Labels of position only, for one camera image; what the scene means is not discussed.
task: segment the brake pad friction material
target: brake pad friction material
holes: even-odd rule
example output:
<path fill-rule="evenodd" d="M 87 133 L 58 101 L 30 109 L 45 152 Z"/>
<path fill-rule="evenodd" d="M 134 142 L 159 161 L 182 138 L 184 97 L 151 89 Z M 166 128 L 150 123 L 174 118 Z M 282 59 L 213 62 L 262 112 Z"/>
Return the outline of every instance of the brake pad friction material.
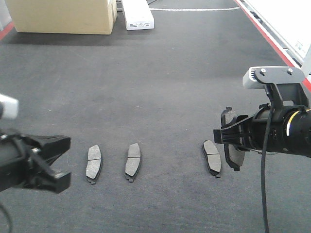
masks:
<path fill-rule="evenodd" d="M 214 143 L 210 140 L 206 140 L 202 144 L 203 153 L 205 155 L 205 159 L 207 161 L 207 167 L 210 174 L 216 176 L 217 178 L 220 177 L 220 170 L 222 167 L 221 159 L 219 152 L 214 145 Z"/>
<path fill-rule="evenodd" d="M 102 154 L 98 147 L 95 145 L 88 149 L 87 153 L 87 166 L 86 166 L 86 179 L 95 184 L 102 169 Z"/>
<path fill-rule="evenodd" d="M 127 162 L 125 165 L 125 177 L 133 182 L 137 176 L 141 164 L 141 153 L 138 143 L 130 145 L 128 149 Z"/>

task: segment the white floor line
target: white floor line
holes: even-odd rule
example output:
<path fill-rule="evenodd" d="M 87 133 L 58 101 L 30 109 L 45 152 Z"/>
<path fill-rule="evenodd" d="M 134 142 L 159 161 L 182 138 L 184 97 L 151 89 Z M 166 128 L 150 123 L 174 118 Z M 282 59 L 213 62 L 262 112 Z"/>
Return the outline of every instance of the white floor line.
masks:
<path fill-rule="evenodd" d="M 203 8 L 203 9 L 166 9 L 166 8 L 150 8 L 152 11 L 232 11 L 238 10 L 240 7 L 232 7 L 232 8 Z"/>

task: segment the black cable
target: black cable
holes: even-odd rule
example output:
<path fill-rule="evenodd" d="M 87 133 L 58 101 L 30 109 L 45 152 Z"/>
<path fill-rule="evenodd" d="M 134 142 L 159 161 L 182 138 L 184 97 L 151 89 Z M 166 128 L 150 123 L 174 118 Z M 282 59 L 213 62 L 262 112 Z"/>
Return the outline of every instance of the black cable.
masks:
<path fill-rule="evenodd" d="M 9 223 L 9 233 L 12 233 L 12 229 L 13 229 L 13 223 L 12 223 L 12 219 L 10 217 L 9 212 L 6 210 L 6 208 L 4 207 L 4 205 L 2 205 L 0 203 L 0 211 L 3 212 L 4 216 L 6 217 L 6 219 L 8 220 Z"/>
<path fill-rule="evenodd" d="M 157 1 L 157 0 L 153 0 L 153 1 L 148 2 L 148 5 L 150 5 L 151 3 L 154 3 L 155 1 Z"/>
<path fill-rule="evenodd" d="M 268 138 L 269 138 L 269 133 L 270 133 L 270 125 L 272 121 L 273 111 L 274 111 L 274 102 L 271 101 L 271 107 L 270 107 L 270 112 L 268 116 L 266 131 L 264 133 L 262 156 L 261 156 L 261 169 L 260 169 L 263 221 L 264 221 L 264 229 L 266 233 L 269 233 L 269 222 L 268 222 L 268 211 L 267 211 L 267 201 L 266 201 L 265 162 L 266 162 L 266 151 L 267 151 L 267 146 L 268 146 Z"/>

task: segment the white wall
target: white wall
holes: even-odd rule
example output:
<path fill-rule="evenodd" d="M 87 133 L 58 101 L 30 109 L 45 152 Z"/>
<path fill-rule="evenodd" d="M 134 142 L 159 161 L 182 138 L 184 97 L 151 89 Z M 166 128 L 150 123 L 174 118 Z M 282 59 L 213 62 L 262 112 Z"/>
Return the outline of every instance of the white wall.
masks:
<path fill-rule="evenodd" d="M 0 31 L 11 22 L 11 16 L 5 1 L 0 0 Z"/>
<path fill-rule="evenodd" d="M 285 42 L 296 59 L 303 60 L 311 45 L 310 0 L 245 0 Z"/>

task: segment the black cylinder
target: black cylinder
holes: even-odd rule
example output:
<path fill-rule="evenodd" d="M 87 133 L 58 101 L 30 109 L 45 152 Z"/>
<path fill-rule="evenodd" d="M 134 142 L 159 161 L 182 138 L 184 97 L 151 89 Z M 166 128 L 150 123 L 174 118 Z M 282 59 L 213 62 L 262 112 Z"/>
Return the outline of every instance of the black cylinder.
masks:
<path fill-rule="evenodd" d="M 250 127 L 256 150 L 262 150 L 269 111 L 259 111 Z M 311 111 L 292 109 L 284 112 L 281 119 L 271 123 L 267 151 L 311 157 Z"/>
<path fill-rule="evenodd" d="M 25 161 L 13 140 L 0 142 L 0 191 L 20 184 L 25 179 Z"/>

